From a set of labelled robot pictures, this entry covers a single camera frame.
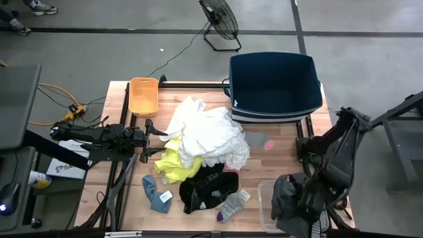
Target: sneaker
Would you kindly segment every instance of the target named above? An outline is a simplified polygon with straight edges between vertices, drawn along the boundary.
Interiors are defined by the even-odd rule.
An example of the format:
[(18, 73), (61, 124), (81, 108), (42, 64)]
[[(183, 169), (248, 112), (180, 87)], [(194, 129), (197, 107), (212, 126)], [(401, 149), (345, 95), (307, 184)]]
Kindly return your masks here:
[(31, 32), (31, 29), (25, 27), (22, 23), (20, 23), (17, 19), (13, 19), (9, 22), (9, 26), (16, 32), (18, 32), (22, 36), (26, 36)]
[(34, 13), (34, 15), (36, 16), (42, 16), (44, 15), (44, 13), (47, 15), (52, 15), (58, 11), (57, 7), (45, 5), (41, 2), (37, 2), (37, 6), (31, 7), (31, 9), (32, 9), (32, 13)]

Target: desk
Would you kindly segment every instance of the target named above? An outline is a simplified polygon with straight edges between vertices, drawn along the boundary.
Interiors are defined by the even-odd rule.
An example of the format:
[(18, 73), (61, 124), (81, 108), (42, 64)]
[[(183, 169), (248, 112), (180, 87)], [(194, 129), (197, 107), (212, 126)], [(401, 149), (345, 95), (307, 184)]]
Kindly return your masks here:
[[(206, 110), (219, 106), (231, 107), (230, 100), (223, 94), (221, 87), (207, 89), (189, 87), (193, 83), (201, 85), (211, 82), (166, 83), (172, 85), (172, 87), (159, 89), (159, 112), (151, 118), (158, 130), (165, 131), (167, 129), (175, 108), (188, 95), (191, 95), (194, 100), (203, 99), (206, 103)], [(119, 123), (120, 121), (126, 84), (127, 81), (110, 82), (102, 113), (102, 118), (109, 116), (106, 121), (108, 124)], [(130, 116), (130, 113), (128, 113), (126, 125), (129, 124)], [(332, 127), (324, 93), (323, 106), (312, 113), (311, 121), (315, 135), (322, 135)], [(136, 126), (143, 128), (144, 123), (144, 118), (137, 118)], [(139, 161), (135, 163), (134, 177), (130, 186), (122, 230), (263, 232), (259, 218), (258, 183), (263, 180), (276, 180), (282, 174), (303, 171), (302, 165), (297, 160), (295, 150), (297, 128), (295, 124), (245, 124), (243, 128), (248, 131), (268, 134), (274, 140), (275, 146), (271, 151), (257, 149), (250, 151), (251, 158), (239, 173), (239, 186), (251, 195), (251, 199), (245, 203), (241, 212), (235, 214), (226, 224), (216, 222), (219, 207), (195, 211), (190, 215), (185, 214), (183, 212), (184, 203), (178, 192), (179, 184), (164, 185), (161, 181), (164, 175), (157, 174), (154, 171), (154, 162), (159, 160), (162, 154), (157, 153), (150, 158), (147, 164)], [(150, 136), (150, 141), (151, 147), (162, 147), (165, 144), (157, 136)], [(96, 194), (98, 191), (104, 192), (106, 190), (109, 170), (110, 162), (100, 162), (88, 171), (75, 225), (81, 225), (86, 221), (98, 206)], [(170, 190), (172, 192), (173, 200), (168, 214), (160, 214), (150, 210), (150, 201), (144, 193), (141, 181), (145, 175), (154, 177), (158, 191)], [(340, 215), (350, 226), (354, 226), (354, 221), (349, 220), (343, 212), (340, 212)]]

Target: white cloth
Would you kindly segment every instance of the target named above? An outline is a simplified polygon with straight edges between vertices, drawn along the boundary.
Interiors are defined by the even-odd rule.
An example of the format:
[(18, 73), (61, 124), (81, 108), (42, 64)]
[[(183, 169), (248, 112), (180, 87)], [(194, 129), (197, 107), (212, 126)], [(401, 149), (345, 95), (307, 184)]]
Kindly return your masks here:
[(195, 156), (203, 156), (203, 166), (226, 163), (231, 169), (240, 169), (250, 157), (243, 128), (234, 122), (230, 111), (219, 107), (207, 112), (191, 114), (182, 133), (179, 147), (184, 168), (190, 168)]
[(191, 96), (186, 97), (175, 109), (171, 122), (165, 131), (168, 136), (159, 136), (162, 141), (168, 141), (177, 138), (185, 127), (187, 119), (193, 113), (202, 112), (206, 107), (206, 103), (202, 99), (192, 100)]

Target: yellow shirt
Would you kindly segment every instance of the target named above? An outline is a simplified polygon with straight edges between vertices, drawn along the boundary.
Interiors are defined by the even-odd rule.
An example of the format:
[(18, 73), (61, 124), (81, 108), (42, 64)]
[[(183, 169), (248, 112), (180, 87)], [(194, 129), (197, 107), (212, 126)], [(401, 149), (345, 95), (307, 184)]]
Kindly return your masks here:
[(166, 143), (166, 151), (161, 156), (160, 161), (154, 162), (154, 169), (157, 173), (165, 172), (165, 177), (172, 182), (184, 182), (186, 178), (192, 178), (200, 169), (203, 157), (197, 156), (189, 169), (184, 169), (179, 157), (179, 146), (181, 144), (181, 137), (171, 139)]

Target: navy blue laundry basket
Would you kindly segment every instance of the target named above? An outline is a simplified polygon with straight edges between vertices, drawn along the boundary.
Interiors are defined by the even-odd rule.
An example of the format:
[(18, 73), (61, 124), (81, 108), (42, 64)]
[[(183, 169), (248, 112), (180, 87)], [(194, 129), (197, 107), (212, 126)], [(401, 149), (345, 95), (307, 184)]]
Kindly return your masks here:
[(231, 57), (232, 117), (247, 123), (296, 122), (322, 106), (312, 57), (259, 52)]

